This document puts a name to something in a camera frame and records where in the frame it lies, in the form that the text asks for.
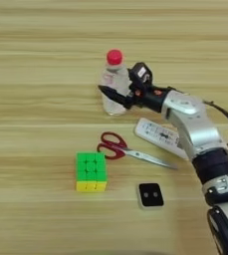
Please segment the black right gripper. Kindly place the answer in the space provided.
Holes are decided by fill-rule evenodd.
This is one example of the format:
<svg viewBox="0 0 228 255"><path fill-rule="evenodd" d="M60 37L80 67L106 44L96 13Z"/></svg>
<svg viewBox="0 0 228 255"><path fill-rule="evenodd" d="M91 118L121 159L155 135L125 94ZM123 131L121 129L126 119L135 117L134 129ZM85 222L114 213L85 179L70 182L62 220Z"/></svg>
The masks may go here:
<svg viewBox="0 0 228 255"><path fill-rule="evenodd" d="M161 88L153 84L135 84L129 86L132 96L123 96L115 89L108 86L99 85L100 91L110 100L122 105L126 109L130 109L132 105L141 108L148 108L156 113L162 110L163 102L167 95L173 91L172 87Z"/></svg>

